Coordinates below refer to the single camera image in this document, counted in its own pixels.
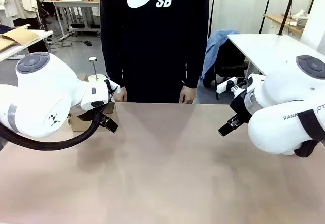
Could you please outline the person's left hand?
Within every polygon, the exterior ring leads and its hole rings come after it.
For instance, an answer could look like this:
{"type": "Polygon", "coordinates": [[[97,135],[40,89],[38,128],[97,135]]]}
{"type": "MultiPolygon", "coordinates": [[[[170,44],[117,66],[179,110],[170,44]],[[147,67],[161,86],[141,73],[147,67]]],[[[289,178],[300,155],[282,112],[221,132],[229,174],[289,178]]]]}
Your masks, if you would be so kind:
{"type": "Polygon", "coordinates": [[[196,97],[196,89],[183,86],[180,92],[179,103],[180,104],[192,104],[196,97]]]}

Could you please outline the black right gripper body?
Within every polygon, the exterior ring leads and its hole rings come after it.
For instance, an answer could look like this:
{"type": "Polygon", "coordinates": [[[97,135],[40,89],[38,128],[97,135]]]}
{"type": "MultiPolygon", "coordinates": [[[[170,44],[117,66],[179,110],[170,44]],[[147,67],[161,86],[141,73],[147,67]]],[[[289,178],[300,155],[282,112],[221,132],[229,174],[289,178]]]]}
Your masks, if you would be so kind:
{"type": "Polygon", "coordinates": [[[245,106],[244,99],[246,94],[247,92],[245,91],[241,92],[238,96],[234,98],[234,100],[230,104],[230,107],[236,113],[233,119],[240,123],[249,123],[251,119],[251,114],[250,112],[248,112],[245,106]]]}

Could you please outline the person's right hand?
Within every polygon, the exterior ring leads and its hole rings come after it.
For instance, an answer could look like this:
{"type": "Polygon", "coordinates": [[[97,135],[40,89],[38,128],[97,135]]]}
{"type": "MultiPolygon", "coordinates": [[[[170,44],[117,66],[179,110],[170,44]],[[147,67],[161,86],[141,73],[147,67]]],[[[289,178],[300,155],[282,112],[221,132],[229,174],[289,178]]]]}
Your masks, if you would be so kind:
{"type": "Polygon", "coordinates": [[[126,87],[120,88],[120,93],[115,93],[113,98],[116,102],[127,102],[127,90],[126,87]]]}

